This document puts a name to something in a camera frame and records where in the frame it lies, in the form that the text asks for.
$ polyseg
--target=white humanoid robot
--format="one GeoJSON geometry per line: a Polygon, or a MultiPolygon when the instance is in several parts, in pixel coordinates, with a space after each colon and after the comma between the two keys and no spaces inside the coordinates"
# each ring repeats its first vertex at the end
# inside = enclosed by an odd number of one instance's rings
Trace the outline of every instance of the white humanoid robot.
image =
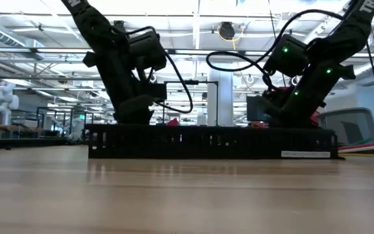
{"type": "Polygon", "coordinates": [[[17,95],[12,93],[13,89],[16,87],[15,84],[7,84],[5,81],[0,82],[0,114],[3,115],[2,122],[3,125],[10,124],[11,110],[18,109],[19,99],[17,95]]]}
{"type": "Polygon", "coordinates": [[[71,121],[71,133],[68,137],[70,143],[79,143],[82,140],[82,130],[84,129],[84,121],[78,118],[74,118],[71,121]]]}

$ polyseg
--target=chair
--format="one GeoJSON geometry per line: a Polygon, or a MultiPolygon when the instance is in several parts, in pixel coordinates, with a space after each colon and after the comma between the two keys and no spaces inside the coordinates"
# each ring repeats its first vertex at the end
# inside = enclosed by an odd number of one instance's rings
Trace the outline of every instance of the chair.
{"type": "Polygon", "coordinates": [[[338,142],[346,146],[374,144],[374,119],[367,108],[349,108],[323,112],[318,123],[336,132],[338,142]]]}

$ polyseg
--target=wooden tabletop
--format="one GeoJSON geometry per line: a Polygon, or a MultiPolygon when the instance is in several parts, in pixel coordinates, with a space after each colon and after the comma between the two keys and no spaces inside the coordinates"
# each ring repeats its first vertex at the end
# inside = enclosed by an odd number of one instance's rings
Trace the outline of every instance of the wooden tabletop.
{"type": "Polygon", "coordinates": [[[0,150],[2,234],[374,233],[374,159],[88,160],[0,150]]]}

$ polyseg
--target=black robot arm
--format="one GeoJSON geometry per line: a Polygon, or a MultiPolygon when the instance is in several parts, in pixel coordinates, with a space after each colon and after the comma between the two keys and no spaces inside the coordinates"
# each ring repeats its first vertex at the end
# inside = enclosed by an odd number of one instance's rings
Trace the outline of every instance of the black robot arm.
{"type": "Polygon", "coordinates": [[[273,127],[313,127],[311,115],[324,107],[324,99],[340,78],[355,79],[353,66],[340,63],[362,50],[371,32],[374,0],[350,2],[342,22],[326,38],[308,45],[284,35],[264,65],[269,74],[276,71],[289,77],[302,75],[281,105],[267,91],[260,97],[273,127]]]}
{"type": "Polygon", "coordinates": [[[164,84],[151,84],[143,72],[166,67],[166,54],[154,28],[126,32],[116,27],[87,0],[62,0],[73,16],[92,52],[83,60],[96,66],[115,108],[115,119],[122,124],[148,124],[153,114],[149,106],[167,98],[164,84]],[[137,79],[132,70],[136,70],[137,79]]]}

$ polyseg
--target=black rack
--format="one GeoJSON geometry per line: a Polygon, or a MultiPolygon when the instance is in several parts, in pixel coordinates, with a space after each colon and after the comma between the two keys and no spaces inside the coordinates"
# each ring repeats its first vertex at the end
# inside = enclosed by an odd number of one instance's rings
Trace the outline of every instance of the black rack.
{"type": "Polygon", "coordinates": [[[90,159],[341,159],[324,129],[86,125],[90,159]]]}

